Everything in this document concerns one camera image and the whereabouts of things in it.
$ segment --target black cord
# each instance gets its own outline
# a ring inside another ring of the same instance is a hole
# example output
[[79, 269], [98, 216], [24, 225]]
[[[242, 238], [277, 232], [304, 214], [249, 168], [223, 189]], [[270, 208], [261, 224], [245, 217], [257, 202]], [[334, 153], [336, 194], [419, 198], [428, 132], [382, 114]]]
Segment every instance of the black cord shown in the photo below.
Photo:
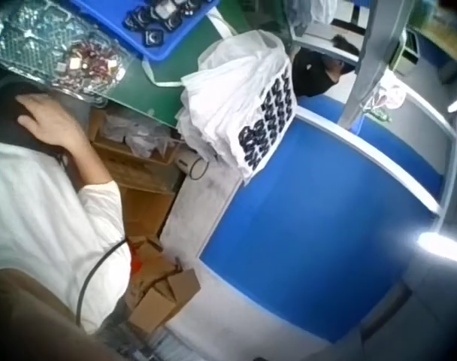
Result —
[[78, 296], [78, 303], [77, 303], [77, 313], [75, 315], [75, 322], [77, 326], [81, 326], [81, 306], [83, 305], [83, 298], [85, 297], [85, 292], [86, 288], [88, 287], [88, 283], [92, 279], [93, 275], [97, 270], [100, 268], [100, 266], [107, 260], [109, 256], [112, 255], [113, 252], [118, 250], [120, 247], [122, 247], [125, 243], [127, 242], [126, 238], [123, 239], [122, 241], [118, 242], [115, 244], [106, 254], [103, 255], [103, 257], [93, 266], [93, 268], [90, 270], [89, 274], [86, 276], [85, 281], [83, 282], [83, 286], [81, 287], [80, 290], [80, 295]]

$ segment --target metal pole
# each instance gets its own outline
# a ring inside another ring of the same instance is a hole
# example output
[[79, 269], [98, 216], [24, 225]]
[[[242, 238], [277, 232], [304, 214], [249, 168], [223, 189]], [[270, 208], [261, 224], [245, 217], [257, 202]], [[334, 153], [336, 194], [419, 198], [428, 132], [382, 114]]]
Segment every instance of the metal pole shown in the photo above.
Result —
[[372, 0], [368, 28], [362, 45], [357, 78], [338, 124], [349, 129], [360, 115], [365, 99], [379, 83], [415, 0]]

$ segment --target white cloth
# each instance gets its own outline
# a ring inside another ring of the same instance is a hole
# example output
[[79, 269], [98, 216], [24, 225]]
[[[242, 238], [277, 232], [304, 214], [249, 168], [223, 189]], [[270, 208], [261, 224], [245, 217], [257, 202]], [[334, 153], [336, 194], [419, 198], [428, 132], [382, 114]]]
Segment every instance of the white cloth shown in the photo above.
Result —
[[[0, 143], [0, 269], [25, 272], [75, 313], [88, 272], [123, 238], [114, 182], [77, 194], [54, 158]], [[81, 315], [87, 332], [100, 327], [126, 291], [130, 260], [123, 245], [90, 281]]]

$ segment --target white plastic bag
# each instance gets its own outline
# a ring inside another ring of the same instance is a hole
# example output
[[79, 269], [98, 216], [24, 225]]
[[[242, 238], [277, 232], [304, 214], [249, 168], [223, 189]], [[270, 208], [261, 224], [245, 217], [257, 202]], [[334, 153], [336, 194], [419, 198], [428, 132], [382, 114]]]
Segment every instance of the white plastic bag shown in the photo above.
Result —
[[330, 24], [337, 12], [337, 0], [285, 0], [286, 13], [293, 26]]
[[238, 133], [260, 118], [262, 97], [275, 77], [291, 72], [282, 41], [263, 31], [223, 39], [200, 55], [198, 68], [182, 78], [185, 108], [177, 115], [178, 129], [206, 160], [213, 149], [248, 181], [267, 161], [257, 169], [247, 167]]
[[150, 158], [154, 149], [164, 156], [171, 143], [167, 126], [131, 111], [108, 114], [101, 134], [112, 141], [126, 143], [133, 154], [141, 158]]
[[108, 115], [107, 121], [101, 128], [101, 135], [103, 135], [106, 139], [123, 143], [126, 131], [130, 127], [130, 124], [132, 124], [132, 122], [128, 119]]

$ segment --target man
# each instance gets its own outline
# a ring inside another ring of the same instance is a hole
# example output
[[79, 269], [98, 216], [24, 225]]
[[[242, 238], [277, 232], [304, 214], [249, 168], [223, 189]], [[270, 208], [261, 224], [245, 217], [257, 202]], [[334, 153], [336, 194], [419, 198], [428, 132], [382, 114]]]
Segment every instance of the man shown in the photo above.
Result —
[[[0, 278], [73, 321], [89, 271], [125, 237], [120, 191], [77, 121], [40, 92], [19, 80], [0, 87]], [[81, 312], [88, 333], [113, 311], [129, 272], [124, 245], [95, 273]]]
[[[359, 56], [359, 50], [343, 36], [335, 36], [332, 43], [337, 49]], [[323, 94], [337, 84], [342, 75], [355, 70], [353, 65], [304, 48], [291, 57], [292, 82], [297, 97]]]

